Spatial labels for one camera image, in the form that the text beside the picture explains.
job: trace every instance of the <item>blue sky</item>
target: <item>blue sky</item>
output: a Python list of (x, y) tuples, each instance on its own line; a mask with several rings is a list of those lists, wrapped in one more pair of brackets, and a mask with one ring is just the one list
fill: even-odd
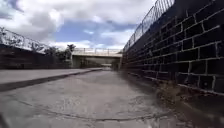
[(124, 47), (154, 0), (0, 0), (0, 27), (51, 46)]

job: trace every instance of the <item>wet pavement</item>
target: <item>wet pavement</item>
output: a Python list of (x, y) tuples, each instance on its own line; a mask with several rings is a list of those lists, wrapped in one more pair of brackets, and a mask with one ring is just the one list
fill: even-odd
[(193, 127), (147, 92), (116, 72), (92, 72), (3, 92), (0, 113), (10, 128)]

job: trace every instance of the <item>stone wall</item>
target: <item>stone wall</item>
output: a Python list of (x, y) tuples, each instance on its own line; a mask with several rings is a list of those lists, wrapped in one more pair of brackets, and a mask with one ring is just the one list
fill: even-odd
[(122, 68), (145, 78), (224, 93), (223, 17), (223, 0), (176, 0), (124, 53)]

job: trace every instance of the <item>walkway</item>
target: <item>walkway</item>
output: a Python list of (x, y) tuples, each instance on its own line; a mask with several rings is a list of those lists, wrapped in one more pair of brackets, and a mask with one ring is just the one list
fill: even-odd
[(0, 85), (13, 82), (76, 74), (92, 69), (58, 69), (58, 70), (0, 70)]
[(0, 94), (0, 113), (10, 128), (185, 128), (160, 105), (111, 71), (70, 76)]

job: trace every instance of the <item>cloud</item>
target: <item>cloud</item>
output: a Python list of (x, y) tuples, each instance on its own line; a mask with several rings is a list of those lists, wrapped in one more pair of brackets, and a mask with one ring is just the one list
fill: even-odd
[[(16, 6), (19, 10), (16, 10), (11, 7), (9, 1), (0, 0), (0, 26), (43, 41), (53, 38), (53, 33), (60, 31), (60, 28), (69, 21), (138, 24), (154, 4), (152, 1), (154, 0), (18, 0)], [(112, 45), (124, 45), (132, 32), (133, 30), (108, 31), (102, 33), (100, 37), (112, 39)], [(66, 46), (67, 43), (55, 44)], [(81, 46), (88, 47), (89, 44), (83, 43)]]
[(103, 48), (105, 46), (105, 44), (96, 44), (94, 46), (94, 48)]
[(124, 45), (110, 45), (107, 48), (108, 49), (123, 49)]
[(89, 34), (89, 35), (93, 35), (93, 34), (94, 34), (94, 32), (91, 31), (91, 30), (84, 30), (83, 32), (85, 32), (85, 33), (87, 33), (87, 34)]
[(64, 50), (67, 48), (67, 45), (74, 44), (76, 48), (90, 48), (93, 44), (88, 40), (80, 41), (80, 42), (51, 42), (49, 45), (59, 48), (60, 50)]
[(106, 31), (101, 33), (101, 37), (113, 40), (114, 44), (124, 45), (128, 42), (133, 33), (134, 29), (127, 29), (123, 31)]

